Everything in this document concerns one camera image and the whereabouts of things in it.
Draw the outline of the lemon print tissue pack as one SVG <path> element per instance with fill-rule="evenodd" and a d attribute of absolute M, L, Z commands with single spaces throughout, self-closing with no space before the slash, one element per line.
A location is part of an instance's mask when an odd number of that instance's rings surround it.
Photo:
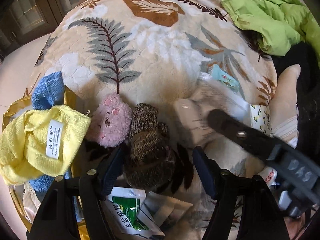
<path fill-rule="evenodd" d="M 250 105 L 251 127 L 269 136 L 272 133 L 270 109 L 265 105 Z"/>

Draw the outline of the teal cartoon tissue pack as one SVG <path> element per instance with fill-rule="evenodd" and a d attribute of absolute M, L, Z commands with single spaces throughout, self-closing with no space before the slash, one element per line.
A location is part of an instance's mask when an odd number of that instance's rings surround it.
<path fill-rule="evenodd" d="M 200 73 L 191 97 L 176 100 L 174 109 L 188 146 L 204 147 L 221 137 L 208 126 L 207 116 L 214 109 L 220 109 L 246 125 L 250 124 L 249 103 L 205 72 Z"/>

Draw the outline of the green white medicine packet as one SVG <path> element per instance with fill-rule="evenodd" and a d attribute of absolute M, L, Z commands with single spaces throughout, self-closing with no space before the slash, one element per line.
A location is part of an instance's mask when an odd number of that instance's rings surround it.
<path fill-rule="evenodd" d="M 121 233 L 144 239 L 163 239 L 165 234 L 146 208 L 145 199 L 144 190 L 113 187 L 104 204 Z"/>

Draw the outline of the yellow terry towel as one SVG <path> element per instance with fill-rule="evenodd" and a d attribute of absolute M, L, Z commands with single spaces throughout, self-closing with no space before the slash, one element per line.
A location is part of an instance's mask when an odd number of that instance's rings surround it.
<path fill-rule="evenodd" d="M 22 185 L 42 175 L 66 173 L 91 119 L 71 107 L 29 110 L 1 134 L 1 176 L 7 185 Z"/>

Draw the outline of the pink and brown plush toy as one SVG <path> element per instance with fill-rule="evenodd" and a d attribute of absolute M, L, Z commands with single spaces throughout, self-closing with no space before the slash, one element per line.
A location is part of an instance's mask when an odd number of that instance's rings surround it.
<path fill-rule="evenodd" d="M 118 94 L 107 94 L 93 112 L 85 138 L 104 148 L 128 144 L 123 175 L 131 187 L 162 192 L 169 186 L 176 192 L 183 181 L 177 153 L 169 144 L 168 126 L 148 103 L 131 108 Z"/>

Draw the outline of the white red-text packet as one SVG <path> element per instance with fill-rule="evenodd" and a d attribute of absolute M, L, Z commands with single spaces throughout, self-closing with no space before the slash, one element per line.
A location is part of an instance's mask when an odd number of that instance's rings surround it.
<path fill-rule="evenodd" d="M 266 166 L 258 174 L 263 178 L 269 188 L 276 185 L 277 171 L 274 168 Z"/>

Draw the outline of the white foil sachet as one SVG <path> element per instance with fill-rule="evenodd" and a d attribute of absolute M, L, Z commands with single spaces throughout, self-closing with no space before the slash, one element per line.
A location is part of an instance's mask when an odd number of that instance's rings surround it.
<path fill-rule="evenodd" d="M 146 195 L 143 206 L 149 211 L 156 225 L 162 231 L 167 231 L 184 216 L 193 204 L 150 191 Z"/>

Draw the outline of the green puffy jacket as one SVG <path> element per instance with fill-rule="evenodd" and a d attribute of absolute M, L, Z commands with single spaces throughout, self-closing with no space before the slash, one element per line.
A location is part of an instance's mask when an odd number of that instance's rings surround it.
<path fill-rule="evenodd" d="M 285 56 L 306 42 L 319 55 L 319 24 L 300 0 L 221 0 L 221 5 L 236 27 L 258 33 L 263 52 Z"/>

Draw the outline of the leaf patterned beige blanket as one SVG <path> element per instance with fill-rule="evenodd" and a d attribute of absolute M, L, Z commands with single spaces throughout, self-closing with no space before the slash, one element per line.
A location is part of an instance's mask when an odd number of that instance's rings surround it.
<path fill-rule="evenodd" d="M 88 0 L 53 31 L 26 92 L 61 72 L 64 84 L 96 109 L 118 92 L 129 105 L 158 108 L 173 144 L 191 146 L 174 102 L 190 97 L 213 65 L 239 82 L 240 96 L 268 103 L 277 86 L 272 59 L 261 57 L 221 7 L 221 0 Z"/>

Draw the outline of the gold cardboard box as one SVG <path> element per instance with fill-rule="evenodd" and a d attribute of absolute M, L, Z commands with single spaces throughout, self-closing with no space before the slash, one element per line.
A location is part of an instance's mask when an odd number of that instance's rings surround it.
<path fill-rule="evenodd" d="M 61 106 L 34 110 L 31 96 L 25 96 L 4 113 L 1 176 L 27 230 L 40 207 L 29 181 L 44 174 L 65 174 L 74 163 L 90 120 L 83 113 L 81 99 L 68 87 Z"/>

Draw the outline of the blue terry towel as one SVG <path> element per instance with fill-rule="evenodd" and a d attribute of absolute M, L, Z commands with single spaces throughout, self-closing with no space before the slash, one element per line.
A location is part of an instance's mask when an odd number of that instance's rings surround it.
<path fill-rule="evenodd" d="M 55 105 L 63 105 L 64 91 L 65 87 L 61 72 L 54 72 L 43 77 L 31 96 L 33 109 L 46 110 Z M 43 200 L 53 180 L 53 177 L 43 175 L 29 181 L 40 201 Z"/>

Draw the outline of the ornate glass wooden door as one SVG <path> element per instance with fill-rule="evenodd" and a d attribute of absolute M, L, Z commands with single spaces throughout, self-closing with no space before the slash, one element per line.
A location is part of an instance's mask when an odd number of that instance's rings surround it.
<path fill-rule="evenodd" d="M 1 0 L 1 58 L 53 32 L 80 0 Z"/>

